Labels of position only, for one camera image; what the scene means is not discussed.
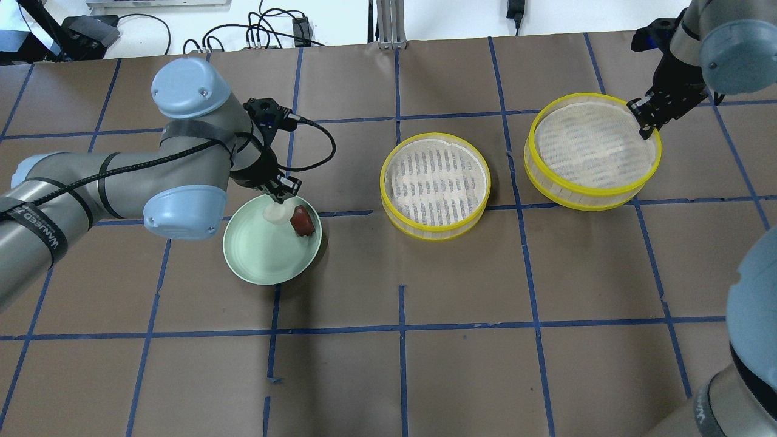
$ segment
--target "metal bracket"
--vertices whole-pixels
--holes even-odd
[[[378,4],[378,30],[381,49],[407,47],[405,38],[405,0],[375,0]]]

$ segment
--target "white floor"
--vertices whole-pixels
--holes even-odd
[[[8,9],[15,0],[0,0]],[[633,30],[659,17],[675,17],[689,0],[526,0],[527,10],[521,35],[547,33]],[[164,19],[172,31],[170,53],[182,52],[187,38],[200,40],[210,28],[224,23],[247,24],[249,11],[258,0],[232,0],[227,6],[134,7],[90,11],[85,0],[48,0],[46,9],[61,23],[66,16],[149,13]],[[368,0],[266,0],[264,9],[300,9],[314,27],[315,40],[327,45],[367,42]],[[436,40],[498,37],[515,33],[512,20],[505,18],[507,0],[406,0],[405,30],[408,40]],[[287,16],[271,18],[275,29],[291,33]],[[121,38],[106,58],[131,58],[161,54],[167,44],[164,26],[153,19],[132,17],[120,24]],[[220,29],[213,33],[228,51],[245,43],[244,29]],[[285,47],[291,40],[281,39]]]

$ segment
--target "yellow basket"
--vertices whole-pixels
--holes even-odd
[[[466,140],[431,132],[397,145],[383,162],[380,183],[383,208],[397,229],[417,239],[443,241],[480,220],[491,173]]]
[[[626,132],[621,136],[625,138],[623,141],[625,142],[628,140],[630,142],[632,150],[635,150],[636,153],[640,154],[640,163],[643,164],[640,167],[635,165],[635,170],[632,171],[632,173],[637,172],[636,175],[638,175],[638,177],[633,177],[631,180],[627,180],[626,183],[618,184],[617,186],[606,186],[607,184],[605,184],[605,182],[612,185],[613,182],[617,182],[615,179],[622,175],[616,177],[602,177],[601,173],[588,172],[586,177],[581,177],[581,179],[587,179],[587,182],[590,182],[595,178],[603,180],[603,182],[595,184],[580,182],[579,180],[568,180],[575,179],[570,177],[570,175],[577,177],[577,175],[573,174],[577,171],[574,169],[584,168],[584,165],[581,167],[578,165],[579,162],[570,163],[564,159],[559,159],[549,165],[543,160],[537,145],[538,128],[541,127],[541,123],[552,114],[556,114],[556,118],[561,117],[558,115],[561,113],[556,113],[556,111],[568,107],[578,107],[575,111],[580,112],[583,105],[593,105],[592,107],[588,107],[587,110],[584,110],[585,114],[583,114],[583,117],[587,117],[588,120],[591,120],[595,124],[607,124],[609,127],[615,126],[614,128],[617,128],[618,133],[622,131]],[[598,117],[594,113],[591,113],[590,109],[592,108],[596,111],[609,112],[610,114],[607,117]],[[622,114],[612,111],[613,108],[622,112]],[[574,126],[572,126],[572,130],[574,131],[574,135],[578,134],[578,130]],[[635,135],[636,138],[631,138],[629,137],[630,135]],[[553,134],[545,136],[552,138],[552,140],[556,140],[556,137]],[[617,142],[621,137],[611,136],[610,139],[614,138]],[[640,149],[640,141],[644,142],[644,150]],[[610,158],[611,156],[616,155],[617,152],[621,152],[621,156],[624,154],[621,149],[607,149],[606,146],[603,146],[602,150],[587,155],[585,161],[589,166],[599,166],[604,162],[601,157]],[[562,154],[563,153],[569,154],[569,149],[562,150]],[[526,168],[526,174],[529,176],[529,180],[534,184],[537,190],[544,194],[548,199],[560,205],[579,209],[581,211],[604,211],[625,204],[642,189],[645,183],[656,172],[660,160],[661,138],[658,131],[655,131],[647,140],[642,140],[639,136],[639,125],[626,106],[626,102],[612,96],[597,93],[570,94],[551,102],[545,109],[537,114],[534,123],[531,124],[531,130],[529,131],[526,146],[524,147],[524,166]],[[641,174],[640,169],[643,169],[645,163],[648,164],[646,166],[647,170],[644,174]],[[605,168],[605,173],[617,173],[620,171],[620,168],[613,169],[613,167],[616,166]],[[566,178],[558,174],[561,173],[561,170],[565,172]]]

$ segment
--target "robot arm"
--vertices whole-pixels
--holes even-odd
[[[0,312],[101,219],[143,218],[165,238],[210,238],[221,224],[230,177],[283,204],[301,182],[281,172],[270,149],[279,128],[311,124],[334,146],[326,130],[272,99],[241,105],[198,58],[162,68],[152,96],[170,118],[157,152],[63,152],[19,164],[12,189],[0,196]]]
[[[777,0],[693,0],[677,19],[657,19],[636,32],[632,50],[664,56],[653,86],[629,109],[649,138],[716,94],[754,93],[777,82]]]

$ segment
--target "light green plate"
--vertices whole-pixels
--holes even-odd
[[[321,247],[321,219],[303,198],[287,200],[304,205],[313,221],[311,236],[298,236],[290,222],[274,225],[263,217],[272,202],[267,195],[248,201],[232,216],[224,231],[224,259],[243,281],[259,285],[286,282],[306,269]]]

